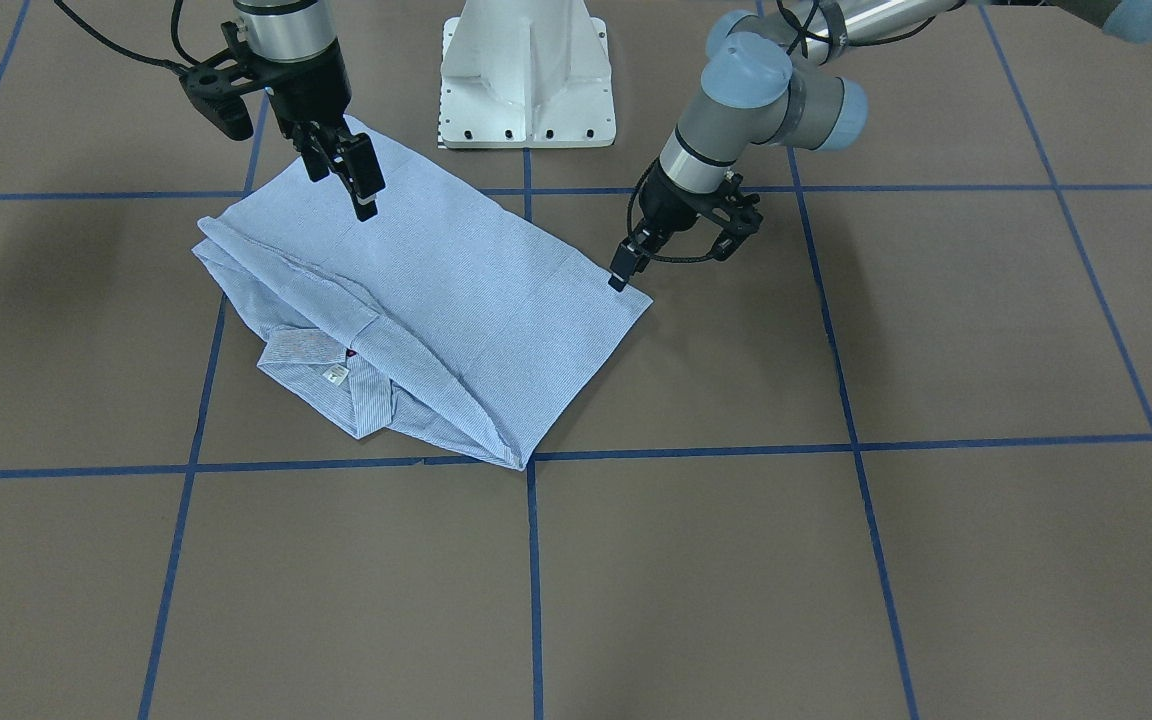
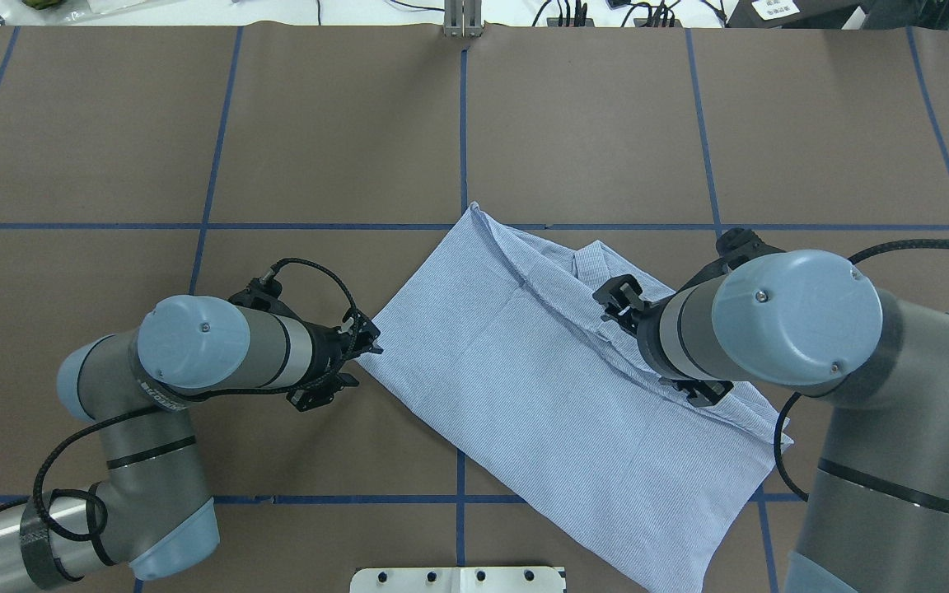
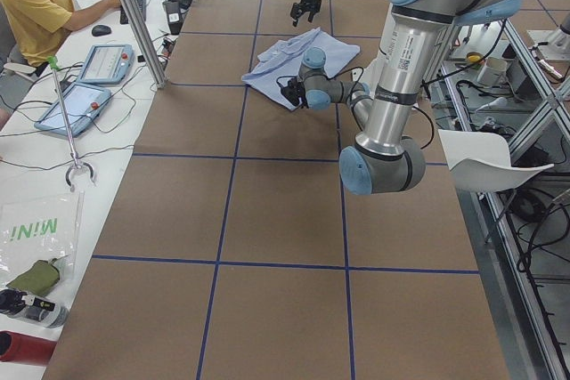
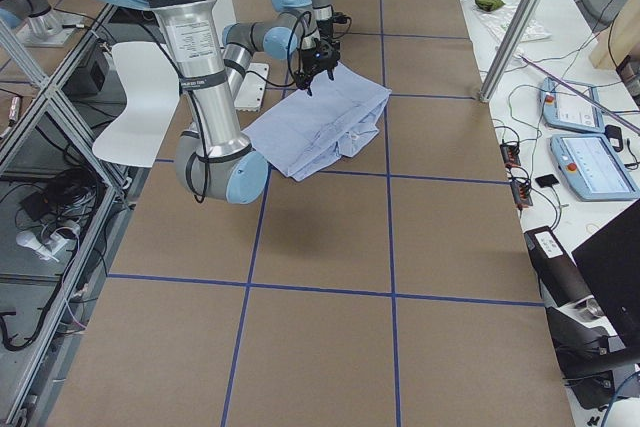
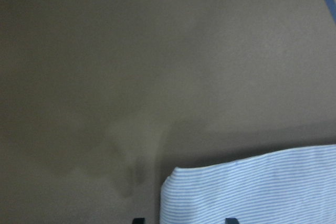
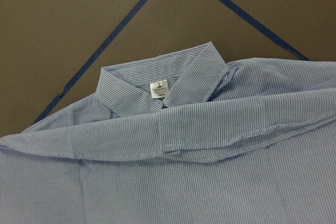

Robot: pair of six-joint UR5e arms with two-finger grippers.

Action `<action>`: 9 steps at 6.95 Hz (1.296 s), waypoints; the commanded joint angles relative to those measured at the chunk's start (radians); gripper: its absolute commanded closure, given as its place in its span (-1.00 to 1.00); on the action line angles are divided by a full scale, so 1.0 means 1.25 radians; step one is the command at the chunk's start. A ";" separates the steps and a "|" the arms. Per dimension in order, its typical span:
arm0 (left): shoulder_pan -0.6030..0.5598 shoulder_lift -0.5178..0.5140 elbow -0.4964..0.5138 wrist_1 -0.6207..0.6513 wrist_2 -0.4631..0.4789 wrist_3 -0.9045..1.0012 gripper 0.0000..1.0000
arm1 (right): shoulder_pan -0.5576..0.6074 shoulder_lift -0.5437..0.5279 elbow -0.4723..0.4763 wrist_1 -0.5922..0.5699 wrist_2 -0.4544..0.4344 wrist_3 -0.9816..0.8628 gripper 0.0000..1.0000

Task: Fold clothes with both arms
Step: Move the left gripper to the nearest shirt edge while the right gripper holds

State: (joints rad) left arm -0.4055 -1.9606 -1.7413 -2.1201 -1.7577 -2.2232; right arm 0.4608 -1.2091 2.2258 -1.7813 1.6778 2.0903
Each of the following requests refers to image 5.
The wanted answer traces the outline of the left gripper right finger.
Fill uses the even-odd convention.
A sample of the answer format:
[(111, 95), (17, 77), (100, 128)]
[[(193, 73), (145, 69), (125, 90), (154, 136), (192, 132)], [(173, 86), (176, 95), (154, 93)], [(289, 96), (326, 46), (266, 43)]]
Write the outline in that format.
[(225, 224), (238, 224), (238, 219), (236, 218), (226, 218)]

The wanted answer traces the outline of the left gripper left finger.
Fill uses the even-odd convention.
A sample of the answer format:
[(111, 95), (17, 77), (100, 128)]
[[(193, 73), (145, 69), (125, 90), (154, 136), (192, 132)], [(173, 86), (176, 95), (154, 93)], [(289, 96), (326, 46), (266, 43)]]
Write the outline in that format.
[(145, 224), (145, 218), (134, 218), (132, 224)]

